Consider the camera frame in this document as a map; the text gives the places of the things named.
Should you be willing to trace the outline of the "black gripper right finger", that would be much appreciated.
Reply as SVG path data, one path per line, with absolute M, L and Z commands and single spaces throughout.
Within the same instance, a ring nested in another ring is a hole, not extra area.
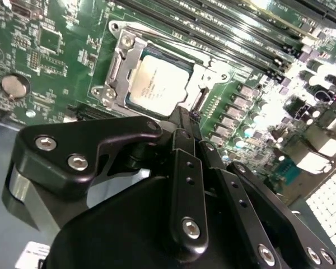
M 209 183 L 224 204 L 239 255 L 236 268 L 336 268 L 336 255 L 243 163 L 225 165 L 202 139 L 196 112 L 188 114 Z

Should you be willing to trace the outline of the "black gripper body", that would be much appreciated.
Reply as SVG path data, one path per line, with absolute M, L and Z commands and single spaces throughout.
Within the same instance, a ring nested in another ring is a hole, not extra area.
M 145 179 L 69 221 L 43 268 L 266 268 L 246 250 L 228 208 L 205 195 L 209 242 L 195 261 L 169 244 L 169 181 Z

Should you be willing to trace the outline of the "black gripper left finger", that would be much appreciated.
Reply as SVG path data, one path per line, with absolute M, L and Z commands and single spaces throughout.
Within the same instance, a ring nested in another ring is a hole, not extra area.
M 16 136 L 6 187 L 54 241 L 96 205 L 145 179 L 167 179 L 169 244 L 177 261 L 193 262 L 209 237 L 188 114 L 177 108 L 165 127 L 144 116 L 26 127 Z

